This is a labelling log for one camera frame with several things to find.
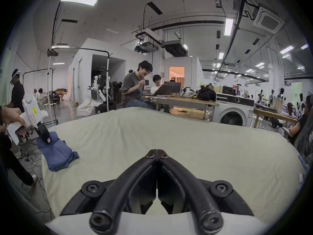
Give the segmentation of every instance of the yellow label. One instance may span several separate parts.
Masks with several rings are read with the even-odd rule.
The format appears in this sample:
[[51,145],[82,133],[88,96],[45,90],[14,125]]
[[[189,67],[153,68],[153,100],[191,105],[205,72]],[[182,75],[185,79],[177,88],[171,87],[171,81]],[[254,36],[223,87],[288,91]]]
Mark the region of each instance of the yellow label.
[[35,114],[35,115],[37,115],[36,108],[35,108],[35,107],[33,107],[32,109],[33,109],[34,114]]

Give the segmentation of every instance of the washing machine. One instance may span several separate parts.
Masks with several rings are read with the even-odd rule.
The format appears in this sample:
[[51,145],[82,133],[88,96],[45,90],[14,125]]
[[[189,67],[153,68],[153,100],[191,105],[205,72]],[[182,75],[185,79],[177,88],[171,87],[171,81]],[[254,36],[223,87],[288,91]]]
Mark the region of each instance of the washing machine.
[[217,93],[213,122],[249,127],[254,100],[241,96]]

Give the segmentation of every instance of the gray t-shirt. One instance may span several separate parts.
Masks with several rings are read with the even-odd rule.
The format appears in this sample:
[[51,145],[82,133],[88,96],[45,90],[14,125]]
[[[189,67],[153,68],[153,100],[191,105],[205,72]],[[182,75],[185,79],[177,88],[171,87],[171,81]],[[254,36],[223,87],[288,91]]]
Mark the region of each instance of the gray t-shirt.
[[[127,92],[130,88],[139,84],[140,80],[143,80],[143,79],[144,79],[143,77],[141,79],[138,79],[135,72],[127,74],[123,81],[122,93]],[[142,89],[143,87],[133,91],[130,94],[123,95],[123,99],[122,99],[123,106],[126,105],[128,100],[139,100],[141,97],[140,94],[145,94],[145,92],[143,92]]]

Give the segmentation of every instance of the floor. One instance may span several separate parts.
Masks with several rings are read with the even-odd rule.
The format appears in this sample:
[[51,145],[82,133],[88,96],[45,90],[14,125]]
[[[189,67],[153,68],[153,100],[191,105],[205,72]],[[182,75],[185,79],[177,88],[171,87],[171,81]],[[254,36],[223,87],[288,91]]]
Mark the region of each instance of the floor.
[[[58,104],[57,107],[58,110],[55,109],[55,115],[59,124],[83,118],[82,116],[76,115],[77,107],[72,106],[70,101],[62,102],[61,104]],[[122,106],[121,104],[118,104],[117,109],[120,108],[122,108]],[[263,122],[262,128],[269,131],[275,131],[275,129],[268,124],[268,121]],[[37,137],[36,132],[30,135],[29,138],[30,140],[33,140],[35,137]],[[13,153],[17,153],[17,147],[12,147],[12,151]],[[45,184],[42,179],[41,152],[37,149],[37,146],[33,144],[29,144],[28,150],[24,150],[23,152],[28,156],[19,159],[19,162],[30,174],[36,174],[38,176],[37,185],[33,192],[31,192],[30,187],[22,184],[21,180],[19,180],[19,178],[11,170],[8,172],[9,180],[13,183],[17,192],[20,193],[25,201],[30,203],[30,209],[36,213],[37,218],[40,221],[47,223],[54,218],[54,215],[51,211],[47,195],[45,193]]]

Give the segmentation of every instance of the folded blue towel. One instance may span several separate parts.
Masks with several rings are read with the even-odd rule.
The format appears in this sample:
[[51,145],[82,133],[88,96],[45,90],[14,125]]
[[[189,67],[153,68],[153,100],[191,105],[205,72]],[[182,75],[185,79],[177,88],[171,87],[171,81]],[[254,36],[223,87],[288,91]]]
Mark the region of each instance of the folded blue towel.
[[68,168],[69,164],[78,159],[79,155],[76,151],[72,151],[65,141],[59,139],[56,132],[50,132],[51,143],[45,143],[41,138],[36,138],[38,148],[45,156],[48,168],[51,171],[59,171]]

